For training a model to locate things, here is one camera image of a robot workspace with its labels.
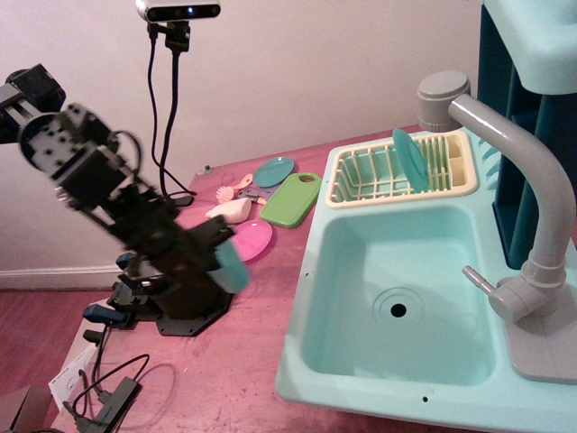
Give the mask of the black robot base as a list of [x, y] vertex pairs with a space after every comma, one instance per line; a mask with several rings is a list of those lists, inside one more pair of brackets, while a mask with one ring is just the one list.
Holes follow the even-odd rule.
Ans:
[[234, 295], [207, 275], [174, 282], [135, 253], [116, 259], [121, 270], [107, 304], [133, 321], [152, 321], [163, 336], [197, 336], [225, 315]]

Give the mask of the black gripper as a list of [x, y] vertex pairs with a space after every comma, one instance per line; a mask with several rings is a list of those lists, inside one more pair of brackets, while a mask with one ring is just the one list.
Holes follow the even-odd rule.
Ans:
[[171, 203], [134, 185], [119, 189], [101, 208], [113, 220], [109, 232], [172, 281], [191, 283], [195, 276], [218, 269], [215, 249], [234, 235], [222, 215], [185, 229]]

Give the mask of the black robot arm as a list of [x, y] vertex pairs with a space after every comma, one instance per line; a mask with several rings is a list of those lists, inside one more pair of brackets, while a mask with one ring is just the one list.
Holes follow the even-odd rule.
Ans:
[[191, 229], [181, 227], [175, 202], [159, 195], [118, 152], [119, 134], [66, 94], [41, 65], [20, 69], [1, 86], [1, 141], [18, 143], [25, 159], [55, 184], [67, 205], [102, 226], [135, 252], [128, 267], [143, 279], [147, 262], [170, 281], [190, 284], [208, 274], [229, 293], [246, 272], [220, 215]]

